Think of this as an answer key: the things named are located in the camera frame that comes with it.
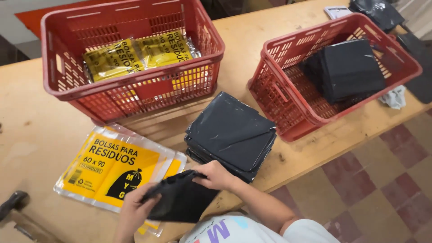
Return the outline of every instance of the crumpled white plastic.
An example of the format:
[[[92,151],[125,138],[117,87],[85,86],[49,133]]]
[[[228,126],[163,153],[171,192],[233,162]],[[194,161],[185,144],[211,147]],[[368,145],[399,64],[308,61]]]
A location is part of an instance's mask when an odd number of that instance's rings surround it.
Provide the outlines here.
[[[387,92],[385,95],[378,98],[381,102],[387,104],[389,107],[393,109],[400,110],[402,107],[406,106],[405,102],[405,86],[399,85],[393,90]]]

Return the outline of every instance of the trash bag logo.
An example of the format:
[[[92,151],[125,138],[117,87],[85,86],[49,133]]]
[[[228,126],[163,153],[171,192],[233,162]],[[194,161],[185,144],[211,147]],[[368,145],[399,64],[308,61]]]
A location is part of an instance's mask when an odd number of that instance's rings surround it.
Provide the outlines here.
[[[141,171],[141,169],[137,169],[129,170],[123,173],[111,185],[106,196],[123,200],[124,195],[136,189],[137,186],[141,183]]]

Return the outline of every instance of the red plastic crate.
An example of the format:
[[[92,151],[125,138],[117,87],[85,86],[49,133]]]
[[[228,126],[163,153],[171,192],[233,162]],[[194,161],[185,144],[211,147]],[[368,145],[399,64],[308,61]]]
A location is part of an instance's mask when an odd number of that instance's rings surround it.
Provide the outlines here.
[[[126,38],[181,30],[202,57],[87,83],[82,54]],[[199,0],[130,0],[53,11],[41,21],[44,88],[98,124],[216,90],[225,45]]]
[[[353,38],[368,38],[386,78],[387,88],[351,103],[330,105],[299,69],[298,63],[320,50]],[[422,68],[369,18],[353,13],[265,42],[248,87],[279,136],[294,141],[332,122],[398,85],[420,75]]]

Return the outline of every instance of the red mat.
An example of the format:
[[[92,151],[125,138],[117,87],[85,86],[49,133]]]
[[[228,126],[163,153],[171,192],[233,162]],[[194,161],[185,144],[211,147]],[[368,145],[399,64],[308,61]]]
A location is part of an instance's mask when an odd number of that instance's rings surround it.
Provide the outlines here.
[[[22,13],[16,13],[15,16],[39,39],[41,38],[41,19],[42,17],[55,10],[63,10],[77,7],[90,6],[100,3],[118,2],[119,0],[88,0],[78,3],[70,3],[60,6],[54,6],[44,9],[32,10]]]

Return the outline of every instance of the barcode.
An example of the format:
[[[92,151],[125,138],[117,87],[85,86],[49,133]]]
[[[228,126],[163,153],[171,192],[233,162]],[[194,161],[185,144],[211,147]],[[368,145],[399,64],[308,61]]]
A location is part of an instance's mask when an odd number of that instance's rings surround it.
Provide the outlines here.
[[[79,178],[79,176],[81,175],[83,171],[80,169],[75,170],[75,172],[73,173],[73,175],[70,177],[69,179],[69,183],[75,184],[76,180]]]

